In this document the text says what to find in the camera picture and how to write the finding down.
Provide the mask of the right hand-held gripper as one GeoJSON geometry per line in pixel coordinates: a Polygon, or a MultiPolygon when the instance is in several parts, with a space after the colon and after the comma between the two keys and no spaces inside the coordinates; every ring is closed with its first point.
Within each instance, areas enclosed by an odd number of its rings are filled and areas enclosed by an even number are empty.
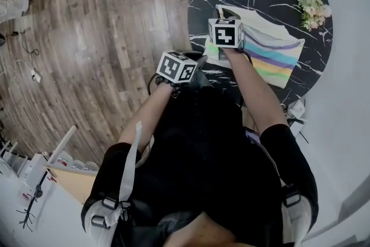
{"type": "Polygon", "coordinates": [[[210,44],[217,49],[217,60],[227,59],[223,49],[244,52],[244,33],[242,20],[229,10],[216,7],[213,18],[208,20],[210,44]]]}

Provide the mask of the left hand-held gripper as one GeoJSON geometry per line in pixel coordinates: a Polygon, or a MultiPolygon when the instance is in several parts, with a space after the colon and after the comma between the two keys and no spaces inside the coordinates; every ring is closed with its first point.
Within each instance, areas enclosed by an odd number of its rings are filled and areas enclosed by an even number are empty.
{"type": "Polygon", "coordinates": [[[175,84],[189,83],[207,59],[207,55],[199,51],[188,51],[184,54],[176,51],[163,52],[156,74],[175,84]]]}

